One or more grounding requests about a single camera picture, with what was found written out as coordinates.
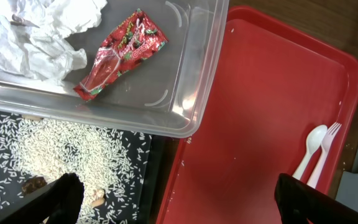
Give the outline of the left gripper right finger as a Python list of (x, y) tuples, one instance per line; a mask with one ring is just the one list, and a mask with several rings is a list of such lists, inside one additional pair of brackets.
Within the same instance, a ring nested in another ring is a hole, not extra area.
[(283, 224), (358, 223), (358, 212), (285, 173), (278, 176), (274, 196)]

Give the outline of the white plastic fork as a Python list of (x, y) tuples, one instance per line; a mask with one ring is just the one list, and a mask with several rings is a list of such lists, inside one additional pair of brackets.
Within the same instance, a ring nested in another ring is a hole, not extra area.
[(320, 155), (320, 158), (318, 159), (318, 162), (311, 173), (311, 176), (309, 177), (309, 180), (307, 181), (307, 185), (309, 185), (312, 188), (316, 188), (317, 183), (319, 181), (320, 175), (322, 173), (323, 167), (325, 165), (326, 159), (328, 157), (328, 153), (330, 151), (331, 145), (334, 141), (334, 138), (336, 137), (337, 133), (339, 132), (342, 124), (335, 122), (333, 125), (328, 128), (322, 142), (321, 142), (321, 149), (322, 153)]

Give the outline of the red snack wrapper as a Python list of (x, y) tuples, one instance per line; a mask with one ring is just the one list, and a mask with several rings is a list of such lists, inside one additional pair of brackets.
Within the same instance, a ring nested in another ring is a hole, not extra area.
[(166, 35), (141, 9), (121, 22), (101, 43), (92, 69), (74, 91), (93, 100), (120, 76), (135, 69), (168, 43)]

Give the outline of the white plastic spoon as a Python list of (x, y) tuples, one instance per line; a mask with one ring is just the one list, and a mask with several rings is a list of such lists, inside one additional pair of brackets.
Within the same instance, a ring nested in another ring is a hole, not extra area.
[(320, 144), (323, 141), (327, 133), (328, 127), (326, 125), (319, 125), (315, 127), (306, 137), (306, 152), (305, 155), (300, 162), (299, 166), (296, 168), (292, 177), (300, 180), (310, 159), (313, 154), (319, 149)]

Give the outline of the red serving tray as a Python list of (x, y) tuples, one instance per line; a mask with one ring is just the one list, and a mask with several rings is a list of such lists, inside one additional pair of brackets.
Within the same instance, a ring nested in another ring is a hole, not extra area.
[(358, 104), (358, 61), (248, 6), (227, 14), (198, 130), (181, 140), (158, 223), (280, 223), (274, 191), (319, 125), (341, 126), (317, 184), (327, 193)]

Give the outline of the white napkin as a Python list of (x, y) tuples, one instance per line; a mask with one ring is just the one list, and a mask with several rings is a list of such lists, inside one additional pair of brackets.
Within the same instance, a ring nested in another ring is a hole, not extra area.
[(61, 85), (85, 68), (67, 37), (101, 23), (107, 0), (0, 1), (0, 71)]

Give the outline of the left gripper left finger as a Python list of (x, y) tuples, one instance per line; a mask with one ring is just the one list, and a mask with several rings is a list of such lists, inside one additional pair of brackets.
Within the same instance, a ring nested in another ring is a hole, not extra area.
[(14, 205), (0, 210), (0, 224), (76, 223), (84, 199), (84, 184), (75, 173), (32, 192)]

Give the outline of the clear plastic bin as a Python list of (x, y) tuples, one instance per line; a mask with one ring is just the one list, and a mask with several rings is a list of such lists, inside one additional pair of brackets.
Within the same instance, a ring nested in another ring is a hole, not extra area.
[(74, 87), (91, 67), (69, 73), (62, 86), (0, 72), (0, 110), (176, 138), (199, 127), (223, 42), (229, 3), (223, 0), (108, 1), (101, 23), (69, 36), (93, 63), (108, 34), (136, 9), (167, 36), (160, 51), (82, 100)]

